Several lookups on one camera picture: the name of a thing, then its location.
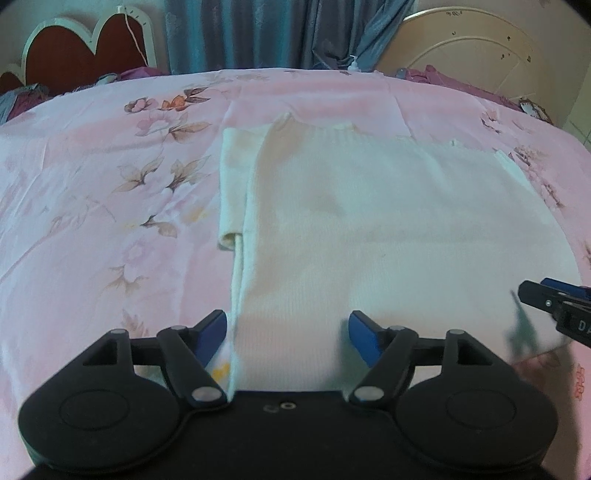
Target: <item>cloth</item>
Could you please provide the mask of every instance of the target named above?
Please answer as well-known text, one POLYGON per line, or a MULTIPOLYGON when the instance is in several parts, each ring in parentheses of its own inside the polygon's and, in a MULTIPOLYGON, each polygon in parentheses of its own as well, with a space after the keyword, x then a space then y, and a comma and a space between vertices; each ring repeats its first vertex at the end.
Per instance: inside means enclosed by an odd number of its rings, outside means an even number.
POLYGON ((43 101, 45 101, 47 99, 47 93, 47 87, 40 85, 39 83, 33 83, 0 95, 0 125, 5 124, 8 120, 16 116, 15 113, 12 113, 12 110, 17 102, 18 109, 21 110, 19 113, 22 113, 22 111, 28 109, 26 108, 28 103, 34 103, 35 100, 39 98, 43 98, 43 101))
POLYGON ((13 118, 19 116, 21 113, 24 113, 31 108, 40 105, 43 102, 49 100, 47 93, 41 91, 40 89, 29 90, 26 92, 21 92, 17 95, 17 99, 14 102, 14 106, 10 113, 8 114, 7 121, 12 120, 13 118))
POLYGON ((404 78, 404 80, 409 80, 416 83, 430 83, 431 85, 440 85, 442 87, 452 88, 454 90, 458 90, 459 92, 466 92, 470 95, 498 103, 499 105, 506 106, 518 112, 522 111, 519 105, 511 102, 511 100, 508 98, 503 97, 502 95, 497 95, 496 93, 487 92, 486 90, 482 90, 477 87, 473 87, 472 85, 460 82, 455 78, 448 77, 441 72, 438 72, 433 65, 427 65, 424 72, 415 69, 400 69, 397 72, 396 77, 404 78))
POLYGON ((343 336, 352 310, 426 337, 464 329, 507 361, 564 341, 515 292, 545 275, 580 284, 576 261, 503 153, 287 116, 224 132, 220 192, 237 389, 349 391, 363 376, 343 336), (534 330, 529 351, 516 325, 534 330))
POLYGON ((172 74, 377 64, 412 0, 167 0, 172 74))

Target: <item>pink flower print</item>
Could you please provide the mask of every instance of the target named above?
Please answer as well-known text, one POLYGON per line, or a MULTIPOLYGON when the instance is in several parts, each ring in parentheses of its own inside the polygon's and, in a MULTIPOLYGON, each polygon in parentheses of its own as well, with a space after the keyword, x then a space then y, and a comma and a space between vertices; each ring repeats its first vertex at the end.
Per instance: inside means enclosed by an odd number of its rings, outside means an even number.
POLYGON ((138 98, 137 100, 125 105, 124 110, 127 113, 138 113, 143 110, 152 110, 152 109, 156 108, 157 106, 158 106, 158 104, 156 103, 156 99, 142 97, 142 98, 138 98))
POLYGON ((130 267, 139 267, 152 254, 154 247, 143 240, 137 240, 123 251, 123 263, 130 267))
POLYGON ((574 385, 574 397, 581 401, 583 399, 583 393, 585 391, 585 369, 581 367, 580 364, 577 364, 577 369, 575 372, 575 380, 576 383, 574 385))
POLYGON ((140 120, 137 127, 139 132, 135 135, 138 137, 145 137, 146 135, 160 132, 178 124, 177 118, 171 111, 153 110, 150 112, 148 118, 140 120))

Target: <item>bedding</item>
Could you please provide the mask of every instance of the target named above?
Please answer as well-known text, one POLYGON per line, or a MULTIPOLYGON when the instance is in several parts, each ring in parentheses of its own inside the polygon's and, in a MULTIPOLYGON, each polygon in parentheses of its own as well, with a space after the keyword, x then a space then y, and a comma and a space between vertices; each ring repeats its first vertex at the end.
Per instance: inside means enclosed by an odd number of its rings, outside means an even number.
MULTIPOLYGON (((105 331, 151 336, 230 309, 233 253, 217 247, 222 131, 286 112, 319 127, 350 122, 376 137, 502 151, 591 284, 589 153, 493 102, 378 73, 284 69, 153 77, 57 97, 0 127, 0 478, 31 466, 20 404, 105 331)), ((528 360, 531 328, 510 335, 522 347, 517 368, 560 411, 547 466, 560 479, 587 478, 591 354, 571 344, 528 360)), ((229 358, 226 344, 209 367, 225 388, 229 358)))

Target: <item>folded garment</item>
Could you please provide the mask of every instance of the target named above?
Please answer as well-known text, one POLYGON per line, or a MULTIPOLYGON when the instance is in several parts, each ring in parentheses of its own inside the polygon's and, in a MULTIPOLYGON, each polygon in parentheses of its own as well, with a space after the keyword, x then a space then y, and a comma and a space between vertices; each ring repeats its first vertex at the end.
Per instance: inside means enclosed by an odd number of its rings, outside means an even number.
POLYGON ((512 362, 564 341, 515 292, 546 276, 580 284, 577 265, 503 153, 287 116, 224 131, 220 191, 231 391, 349 391, 365 371, 346 334, 356 309, 426 337, 464 329, 512 362))

